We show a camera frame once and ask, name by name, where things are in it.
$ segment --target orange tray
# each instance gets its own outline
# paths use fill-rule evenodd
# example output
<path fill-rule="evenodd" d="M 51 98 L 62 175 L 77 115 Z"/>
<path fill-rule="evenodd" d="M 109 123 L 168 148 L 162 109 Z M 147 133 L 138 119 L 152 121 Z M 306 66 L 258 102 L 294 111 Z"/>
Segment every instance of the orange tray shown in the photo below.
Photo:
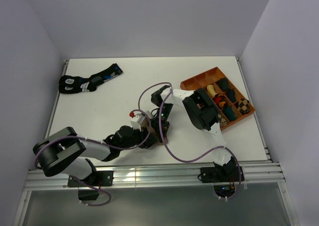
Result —
<path fill-rule="evenodd" d="M 189 78 L 185 81 L 182 81 L 180 83 L 180 88 L 182 90 L 197 90 L 198 88 L 204 88 L 207 92 L 207 86 L 208 85 L 213 85 L 214 86 L 214 89 L 215 89 L 215 92 L 218 93 L 218 94 L 224 94 L 226 100 L 227 100 L 227 104 L 228 106 L 230 106 L 230 108 L 233 110 L 233 112 L 235 113 L 235 116 L 237 117 L 236 120 L 234 121 L 229 121 L 227 119 L 227 117 L 224 115 L 224 113 L 222 112 L 222 110 L 217 107 L 219 109 L 219 114 L 222 116 L 222 118 L 224 118 L 226 121 L 227 121 L 227 125 L 222 127 L 220 125 L 220 129 L 221 130 L 224 130 L 226 128 L 228 128 L 229 126 L 233 125 L 233 124 L 236 124 L 237 122 L 241 121 L 242 119 L 245 119 L 246 117 L 248 117 L 249 115 L 253 114 L 255 112 L 255 108 L 249 104 L 249 113 L 247 114 L 244 114 L 242 115 L 237 107 L 238 107 L 238 101 L 239 99 L 242 99 L 242 98 L 245 98 L 243 96 L 242 93 L 240 93 L 240 91 L 234 86 L 234 84 L 227 78 L 228 80 L 228 84 L 230 86 L 231 89 L 234 89 L 235 91 L 235 98 L 236 98 L 236 102 L 232 103 L 227 95 L 226 95 L 226 92 L 223 92 L 219 86 L 217 85 L 217 81 L 220 80 L 221 78 L 227 78 L 224 73 L 218 68 L 218 67 L 215 67 L 213 69 L 210 69 L 206 72 L 203 72 L 199 75 L 196 75 L 192 78 Z"/>

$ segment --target white wall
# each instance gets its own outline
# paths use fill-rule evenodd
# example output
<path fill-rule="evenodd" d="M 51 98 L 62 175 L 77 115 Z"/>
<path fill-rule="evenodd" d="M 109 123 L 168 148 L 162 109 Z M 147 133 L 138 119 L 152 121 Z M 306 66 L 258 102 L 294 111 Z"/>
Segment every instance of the white wall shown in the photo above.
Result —
<path fill-rule="evenodd" d="M 12 224 L 62 61 L 26 0 L 0 0 L 0 225 Z"/>
<path fill-rule="evenodd" d="M 241 55 L 268 0 L 28 0 L 65 58 Z"/>
<path fill-rule="evenodd" d="M 319 0 L 270 0 L 242 67 L 303 226 L 319 222 Z"/>

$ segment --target purple cable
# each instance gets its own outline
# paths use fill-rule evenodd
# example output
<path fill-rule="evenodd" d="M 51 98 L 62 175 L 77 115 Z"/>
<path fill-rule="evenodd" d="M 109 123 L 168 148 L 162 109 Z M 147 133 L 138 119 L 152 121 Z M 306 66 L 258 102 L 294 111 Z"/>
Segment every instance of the purple cable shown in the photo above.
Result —
<path fill-rule="evenodd" d="M 168 97 L 169 97 L 171 94 L 172 94 L 172 90 L 170 91 L 170 93 L 165 97 L 165 99 L 164 99 L 163 102 L 161 103 L 160 108 L 159 108 L 159 111 L 160 111 L 160 112 L 159 112 L 159 115 L 161 115 L 161 112 L 162 112 L 162 110 L 163 110 L 165 101 L 168 99 Z M 163 141 L 163 144 L 164 144 L 166 150 L 168 151 L 168 153 L 169 153 L 174 159 L 176 159 L 176 160 L 178 160 L 178 161 L 180 161 L 180 162 L 182 162 L 182 163 L 193 163 L 193 162 L 195 162 L 195 161 L 197 161 L 197 160 L 203 158 L 205 155 L 209 154 L 209 153 L 212 152 L 213 150 L 225 148 L 225 149 L 234 157 L 235 162 L 236 162 L 236 165 L 237 165 L 237 167 L 238 167 L 238 171 L 239 171 L 238 190 L 239 190 L 239 187 L 240 187 L 240 185 L 241 185 L 241 171 L 240 171 L 240 166 L 239 166 L 239 162 L 238 162 L 236 156 L 233 154 L 233 152 L 231 152 L 230 149 L 228 149 L 227 147 L 224 147 L 224 146 L 216 146 L 216 147 L 214 147 L 214 148 L 212 148 L 212 149 L 206 151 L 204 154 L 202 154 L 201 156 L 199 156 L 199 157 L 197 157 L 197 158 L 195 158 L 195 159 L 193 159 L 193 160 L 182 160 L 182 159 L 178 158 L 177 156 L 175 156 L 175 155 L 172 153 L 172 151 L 171 151 L 171 150 L 168 148 L 168 146 L 167 146 L 167 143 L 166 143 L 166 141 L 165 141 L 165 138 L 164 138 L 164 135 L 163 135 L 163 131 L 162 131 L 162 128 L 161 128 L 161 117 L 159 117 L 159 133 L 160 133 L 160 137 L 161 137 L 161 139 L 162 139 L 162 141 Z M 228 197 L 228 199 L 231 199 L 232 197 L 234 197 L 234 196 L 237 194 L 237 191 L 238 191 L 238 190 L 236 190 L 236 191 L 233 193 L 232 196 Z"/>
<path fill-rule="evenodd" d="M 143 111 L 143 110 L 139 110 L 139 109 L 135 109 L 135 110 L 132 110 L 131 112 L 141 112 L 142 114 L 144 114 L 149 122 L 149 126 L 151 127 L 151 120 L 149 118 L 149 116 Z M 41 167 L 38 166 L 38 160 L 39 160 L 39 157 L 40 155 L 42 154 L 42 152 L 47 149 L 48 147 L 62 141 L 62 140 L 66 140 L 66 139 L 79 139 L 79 140 L 86 140 L 86 141 L 89 141 L 89 142 L 93 142 L 93 143 L 96 143 L 96 144 L 101 144 L 101 145 L 105 145 L 105 146 L 108 146 L 110 148 L 114 148 L 114 149 L 118 149 L 118 150 L 132 150 L 132 149 L 135 149 L 139 146 L 141 146 L 142 144 L 144 144 L 144 142 L 148 139 L 148 137 L 150 136 L 150 132 L 147 134 L 147 136 L 145 137 L 145 139 L 138 145 L 136 146 L 133 146 L 133 147 L 130 147 L 130 148 L 126 148 L 126 149 L 123 149 L 123 148 L 120 148 L 120 147 L 116 147 L 116 146 L 113 146 L 113 145 L 109 145 L 109 144 L 106 144 L 105 142 L 101 142 L 101 141 L 97 141 L 97 140 L 92 140 L 92 139 L 86 139 L 84 137 L 80 137 L 80 136 L 65 136 L 65 137 L 61 137 L 59 139 L 56 139 L 56 140 L 53 140 L 51 141 L 50 143 L 46 144 L 41 150 L 39 150 L 39 152 L 35 155 L 35 158 L 34 158 L 34 166 L 36 169 L 41 169 Z M 93 187 L 93 186 L 90 186 L 90 185 L 87 185 L 86 183 L 82 182 L 80 179 L 78 179 L 77 177 L 75 176 L 72 176 L 75 178 L 75 180 L 82 184 L 83 186 L 86 186 L 86 187 L 89 187 L 93 190 L 96 190 L 98 192 L 102 192 L 104 194 L 107 194 L 110 198 L 104 202 L 104 203 L 101 203 L 101 204 L 89 204 L 87 202 L 81 202 L 87 206 L 92 206 L 92 207 L 97 207 L 97 206 L 103 206 L 103 205 L 106 205 L 108 204 L 110 201 L 111 201 L 111 194 L 109 192 L 107 192 L 106 190 L 102 190 L 102 189 L 98 189 L 96 187 Z"/>

